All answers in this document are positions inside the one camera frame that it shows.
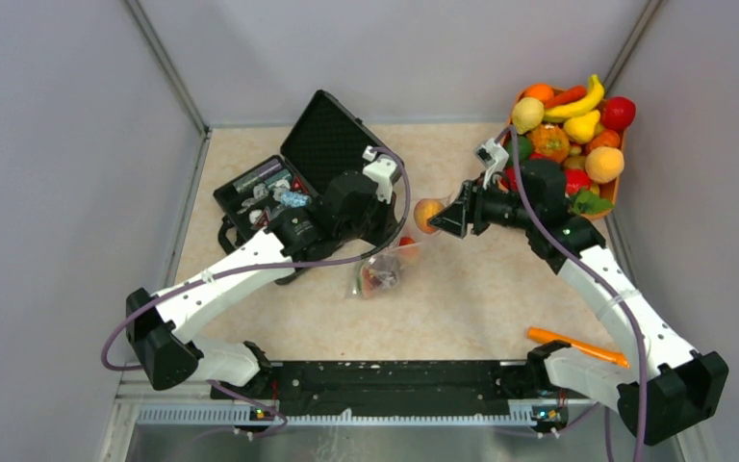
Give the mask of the red toy tomato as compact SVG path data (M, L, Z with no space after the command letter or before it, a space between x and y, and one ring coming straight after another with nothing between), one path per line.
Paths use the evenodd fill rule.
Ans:
M592 186L592 180L589 175L582 169L565 169L566 177L566 195L573 197L580 191L589 191Z

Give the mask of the black poker chip case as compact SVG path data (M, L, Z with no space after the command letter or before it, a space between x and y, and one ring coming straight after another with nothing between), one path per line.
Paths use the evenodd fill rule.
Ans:
M319 198L334 178L348 171L376 181L378 193L394 193L401 164L386 149L335 96L318 90L278 154L214 190L225 215L219 244L231 254L259 231L275 231L294 260L328 258L344 244L319 224ZM372 253L389 246L402 230L402 221L396 220L390 238L372 245Z

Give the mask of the orange fruit basket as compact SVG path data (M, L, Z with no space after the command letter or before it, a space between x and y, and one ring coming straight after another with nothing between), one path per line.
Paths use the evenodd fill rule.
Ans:
M552 87L552 88L554 89L555 94L558 94L558 93L564 91L563 89L559 89L559 88L555 88L555 87ZM523 90L521 92L519 92L518 95L516 96L515 101L514 101L514 105L512 107L512 110L513 110L514 106L518 103L518 101L523 98L522 93L523 93ZM600 117L601 117L601 111L603 110L603 107L605 105L605 102L608 99L609 98L605 98L604 97L603 100L594 109L594 110L599 110L600 111ZM554 125L558 125L558 126L560 126L560 127L563 128L563 123L564 122L553 123L553 122L542 121L539 125L541 125L541 124L554 124ZM570 140L570 142L571 142L570 155L561 164L559 164L560 167L563 170L575 168L575 169L582 169L582 170L585 171L586 156L592 150L594 150L594 149L596 149L598 147L601 147L601 146L618 148L618 149L620 149L624 153L625 132L626 132L627 128L624 129L624 130L622 130L622 131L614 131L614 130L610 130L610 129L604 128L601 125L600 121L599 121L599 124L598 124L597 129L596 129L596 135L593 137L593 139L591 141L589 141L587 143L584 143L584 144L579 144L579 143L576 143L576 142ZM510 134L508 132L506 132L506 133L504 133L502 136L500 136L498 138L498 142L501 145L502 145L503 140L505 139L505 137L507 135L510 135ZM550 160L549 158L544 157L541 154L538 154L534 150L533 154L530 156L530 158L528 160L537 160L537 159L539 159L539 160L542 160L542 159L548 159L548 160ZM605 198L605 199L610 200L614 204L614 207L615 207L615 205L617 203L618 192L619 192L620 176L617 177L615 180L613 180L613 181L611 181L609 183L606 183L606 184L599 184L599 183L594 182L591 179L592 180L592 186L591 186L590 191L592 191L593 193L598 194L602 198ZM604 214L599 214L599 215L596 215L596 216L584 216L584 217L585 218L588 218L588 219L591 219L591 220L595 220L595 219L603 218L603 217L607 216L610 212L607 212L607 213L604 213Z

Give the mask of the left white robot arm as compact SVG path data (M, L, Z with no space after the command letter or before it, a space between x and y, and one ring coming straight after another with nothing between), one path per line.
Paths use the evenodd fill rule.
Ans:
M200 339L200 331L265 285L300 269L336 265L332 254L348 242L387 246L400 230L393 188L405 177L398 167L339 175L325 194L282 210L249 241L183 283L128 295L123 329L152 388L215 379L248 398L263 395L270 382L263 353L248 343Z

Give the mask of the toy watermelon slice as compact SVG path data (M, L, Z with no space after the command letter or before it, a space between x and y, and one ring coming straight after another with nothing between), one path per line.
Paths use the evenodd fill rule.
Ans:
M382 281L372 268L361 265L357 269L353 288L354 296L362 299L373 298L382 288Z

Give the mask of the red toy apple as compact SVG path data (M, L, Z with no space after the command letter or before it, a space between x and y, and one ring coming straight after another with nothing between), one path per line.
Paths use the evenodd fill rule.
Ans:
M636 113L633 101L622 96L612 97L605 102L600 123L606 129L622 131L632 124Z

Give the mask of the green toy lime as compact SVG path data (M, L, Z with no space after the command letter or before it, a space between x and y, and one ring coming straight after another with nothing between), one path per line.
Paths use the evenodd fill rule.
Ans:
M520 158L520 162L524 162L530 158L534 152L533 142L525 135L517 136L517 149L514 148L511 136L507 135L503 140L502 146L509 153L509 159L506 163L507 167L511 167L516 157Z

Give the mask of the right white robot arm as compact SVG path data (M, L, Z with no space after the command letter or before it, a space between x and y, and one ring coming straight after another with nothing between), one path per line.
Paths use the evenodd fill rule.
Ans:
M647 446L713 417L729 367L717 352L699 352L651 307L620 268L605 238L575 214L558 164L529 160L507 191L464 182L430 226L458 238L490 226L524 231L536 256L586 302L628 362L618 366L552 341L528 354L525 382L539 397L575 391L617 413Z

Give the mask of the yellow toy pear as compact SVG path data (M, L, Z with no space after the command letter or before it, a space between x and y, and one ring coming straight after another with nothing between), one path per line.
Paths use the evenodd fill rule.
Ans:
M563 130L569 139L584 144L593 139L600 121L600 111L592 110L584 115L579 115L566 120Z

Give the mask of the green toy leaf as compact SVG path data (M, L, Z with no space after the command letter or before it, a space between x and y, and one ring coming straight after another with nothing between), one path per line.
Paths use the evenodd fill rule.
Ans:
M580 216L596 216L612 211L614 204L590 190L580 190L571 198L571 210Z

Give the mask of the small orange toy carrot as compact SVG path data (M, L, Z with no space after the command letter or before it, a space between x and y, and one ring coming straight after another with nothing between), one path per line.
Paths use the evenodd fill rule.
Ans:
M558 94L553 95L544 103L544 106L546 109L551 109L558 106L571 104L584 98L587 93L588 90L584 86L571 87L568 90L564 90Z

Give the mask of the red yellow toy mango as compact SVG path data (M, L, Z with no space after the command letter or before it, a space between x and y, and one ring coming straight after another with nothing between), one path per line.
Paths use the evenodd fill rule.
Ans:
M401 237L398 243L397 253L403 261L416 261L420 253L418 242L410 236Z

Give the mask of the yellow toy banana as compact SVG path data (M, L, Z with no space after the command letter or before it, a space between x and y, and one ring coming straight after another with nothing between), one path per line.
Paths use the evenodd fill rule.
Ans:
M543 121L564 122L567 119L583 116L594 110L603 100L605 88L597 74L592 74L588 80L586 94L571 103L558 105L545 110Z

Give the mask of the clear zip top bag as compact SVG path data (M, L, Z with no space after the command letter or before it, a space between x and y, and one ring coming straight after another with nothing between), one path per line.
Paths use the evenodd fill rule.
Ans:
M427 249L441 234L428 221L449 202L448 195L411 200L404 228L393 242L381 252L353 266L345 297L372 299L395 290L411 279L415 267L425 259Z

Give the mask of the toy peach orange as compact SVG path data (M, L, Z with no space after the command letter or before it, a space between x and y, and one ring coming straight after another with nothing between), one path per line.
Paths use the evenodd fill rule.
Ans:
M614 147L598 147L586 156L585 171L594 182L609 183L624 171L624 153Z

